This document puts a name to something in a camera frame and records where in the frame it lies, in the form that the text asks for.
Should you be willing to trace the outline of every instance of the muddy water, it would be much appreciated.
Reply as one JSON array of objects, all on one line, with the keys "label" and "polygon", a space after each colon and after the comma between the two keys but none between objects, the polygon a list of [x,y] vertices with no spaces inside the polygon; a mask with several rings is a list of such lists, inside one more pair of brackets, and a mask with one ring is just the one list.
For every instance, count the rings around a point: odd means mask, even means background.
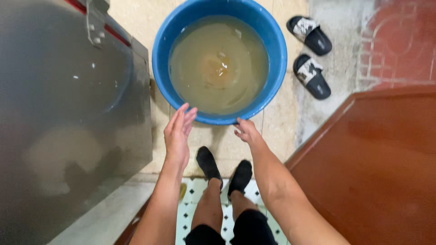
[{"label": "muddy water", "polygon": [[189,25],[169,60],[173,87],[191,106],[230,114],[248,106],[265,85],[269,60],[260,36],[230,16]]}]

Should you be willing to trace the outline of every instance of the brown wooden door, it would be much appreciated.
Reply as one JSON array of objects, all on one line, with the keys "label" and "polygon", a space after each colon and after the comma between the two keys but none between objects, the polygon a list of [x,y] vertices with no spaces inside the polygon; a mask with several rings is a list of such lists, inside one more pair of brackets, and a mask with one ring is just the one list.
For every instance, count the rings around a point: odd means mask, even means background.
[{"label": "brown wooden door", "polygon": [[436,88],[352,95],[286,163],[351,244],[436,244]]}]

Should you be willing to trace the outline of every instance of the person's right hand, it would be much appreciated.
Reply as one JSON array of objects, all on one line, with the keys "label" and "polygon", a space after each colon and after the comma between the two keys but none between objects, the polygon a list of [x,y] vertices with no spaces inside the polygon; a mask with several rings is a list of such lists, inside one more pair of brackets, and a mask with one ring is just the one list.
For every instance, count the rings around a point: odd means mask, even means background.
[{"label": "person's right hand", "polygon": [[254,126],[254,122],[251,120],[242,120],[238,117],[237,119],[238,124],[234,124],[234,126],[239,129],[238,132],[235,130],[235,135],[242,139],[242,141],[247,142],[248,144],[253,143],[253,141],[261,137],[259,131],[257,131],[256,127]]}]

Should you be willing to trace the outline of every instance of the metal panel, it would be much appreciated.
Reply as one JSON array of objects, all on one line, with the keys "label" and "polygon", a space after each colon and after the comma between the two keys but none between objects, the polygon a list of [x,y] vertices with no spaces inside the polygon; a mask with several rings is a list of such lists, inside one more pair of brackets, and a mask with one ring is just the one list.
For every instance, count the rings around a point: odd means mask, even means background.
[{"label": "metal panel", "polygon": [[2,0],[0,36],[0,243],[42,244],[151,161],[148,54],[62,0]]}]

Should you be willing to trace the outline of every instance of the white patterned strap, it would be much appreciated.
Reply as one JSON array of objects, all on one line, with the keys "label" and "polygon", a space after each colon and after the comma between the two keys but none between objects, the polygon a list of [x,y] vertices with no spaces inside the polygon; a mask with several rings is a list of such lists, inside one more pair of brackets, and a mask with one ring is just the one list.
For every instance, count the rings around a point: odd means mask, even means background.
[{"label": "white patterned strap", "polygon": [[301,18],[294,26],[293,33],[300,41],[304,42],[311,31],[320,26],[318,22],[308,18]]},{"label": "white patterned strap", "polygon": [[307,83],[318,74],[318,71],[322,71],[323,67],[318,64],[314,59],[307,60],[297,71],[298,79],[304,84]]}]

